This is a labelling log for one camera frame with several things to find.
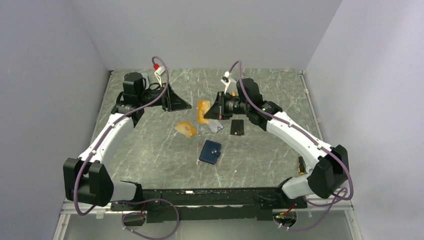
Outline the gold VIP card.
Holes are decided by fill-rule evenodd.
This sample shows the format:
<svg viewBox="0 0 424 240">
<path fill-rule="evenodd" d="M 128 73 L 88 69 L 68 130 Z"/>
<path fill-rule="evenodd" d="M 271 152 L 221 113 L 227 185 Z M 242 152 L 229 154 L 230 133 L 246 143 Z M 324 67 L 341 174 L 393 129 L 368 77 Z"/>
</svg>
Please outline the gold VIP card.
<svg viewBox="0 0 424 240">
<path fill-rule="evenodd" d="M 197 103 L 197 122 L 200 124 L 208 124 L 209 120 L 204 117 L 204 115 L 210 109 L 209 100 L 199 100 Z"/>
</svg>

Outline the blue leather card holder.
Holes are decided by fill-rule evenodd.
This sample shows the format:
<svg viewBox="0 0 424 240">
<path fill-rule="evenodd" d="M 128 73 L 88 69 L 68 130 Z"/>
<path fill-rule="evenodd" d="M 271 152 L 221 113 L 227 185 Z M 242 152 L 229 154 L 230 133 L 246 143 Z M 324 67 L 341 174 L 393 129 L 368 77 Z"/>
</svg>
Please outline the blue leather card holder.
<svg viewBox="0 0 424 240">
<path fill-rule="evenodd" d="M 201 149 L 198 160 L 204 163 L 215 165 L 221 155 L 221 147 L 222 145 L 218 142 L 206 140 Z"/>
</svg>

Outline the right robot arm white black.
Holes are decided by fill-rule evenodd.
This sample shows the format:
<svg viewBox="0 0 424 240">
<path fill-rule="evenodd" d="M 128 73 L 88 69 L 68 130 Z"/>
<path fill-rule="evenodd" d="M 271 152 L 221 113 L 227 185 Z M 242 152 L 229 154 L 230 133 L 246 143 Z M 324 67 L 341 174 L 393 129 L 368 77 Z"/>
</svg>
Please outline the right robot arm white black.
<svg viewBox="0 0 424 240">
<path fill-rule="evenodd" d="M 235 81 L 221 78 L 225 88 L 204 114 L 210 120 L 228 120 L 245 115 L 249 121 L 283 140 L 303 158 L 307 172 L 285 180 L 275 194 L 276 203 L 289 207 L 297 197 L 315 194 L 327 199 L 348 181 L 348 151 L 342 145 L 332 146 L 307 132 L 272 101 L 265 101 L 259 86 L 251 78 Z"/>
</svg>

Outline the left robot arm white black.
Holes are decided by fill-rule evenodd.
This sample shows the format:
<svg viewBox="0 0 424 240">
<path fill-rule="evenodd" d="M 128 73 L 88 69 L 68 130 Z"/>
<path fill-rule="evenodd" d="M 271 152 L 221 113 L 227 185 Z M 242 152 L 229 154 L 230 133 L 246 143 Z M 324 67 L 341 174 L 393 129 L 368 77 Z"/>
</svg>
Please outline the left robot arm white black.
<svg viewBox="0 0 424 240">
<path fill-rule="evenodd" d="M 136 127 L 145 109 L 160 106 L 165 112 L 191 109 L 169 84 L 155 83 L 139 72 L 123 77 L 123 90 L 116 98 L 108 121 L 91 145 L 77 158 L 63 164 L 65 197 L 69 201 L 104 207 L 124 202 L 131 210 L 144 203 L 143 187 L 131 181 L 113 181 L 107 166 L 126 136 Z"/>
</svg>

